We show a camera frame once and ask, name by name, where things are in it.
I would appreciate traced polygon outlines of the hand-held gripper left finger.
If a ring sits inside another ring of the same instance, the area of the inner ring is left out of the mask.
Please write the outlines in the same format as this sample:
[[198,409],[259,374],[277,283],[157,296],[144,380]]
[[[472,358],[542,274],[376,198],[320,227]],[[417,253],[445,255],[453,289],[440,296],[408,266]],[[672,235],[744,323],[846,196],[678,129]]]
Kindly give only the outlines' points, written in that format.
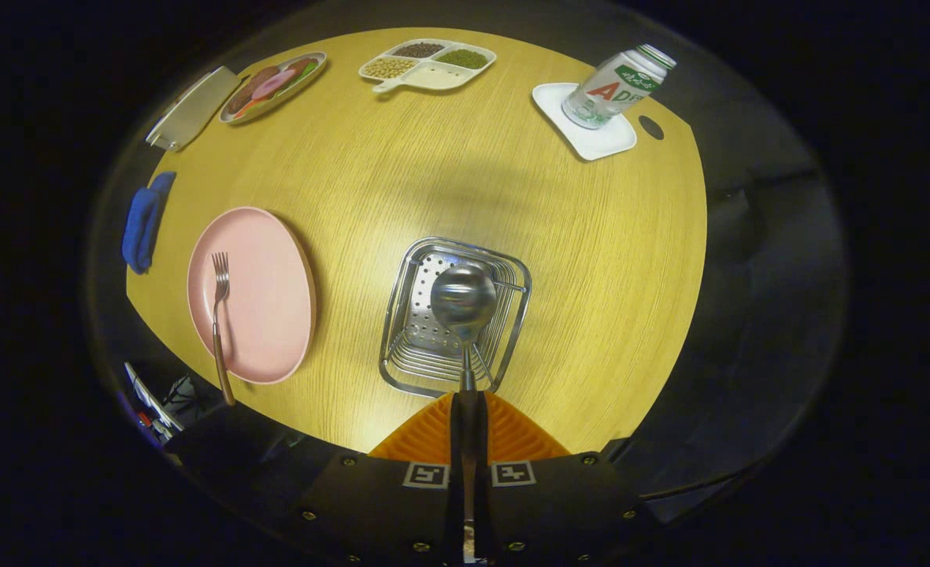
[[295,507],[302,549],[334,566],[450,566],[461,556],[460,409],[440,396],[372,452],[339,452]]

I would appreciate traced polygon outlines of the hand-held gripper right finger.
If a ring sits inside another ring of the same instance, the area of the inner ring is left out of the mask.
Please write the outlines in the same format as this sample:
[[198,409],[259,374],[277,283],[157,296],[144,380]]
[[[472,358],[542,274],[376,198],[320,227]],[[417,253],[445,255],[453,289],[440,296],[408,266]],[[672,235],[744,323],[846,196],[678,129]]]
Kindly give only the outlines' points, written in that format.
[[476,555],[490,566],[604,566],[638,550],[656,517],[599,452],[569,453],[503,398],[475,396]]

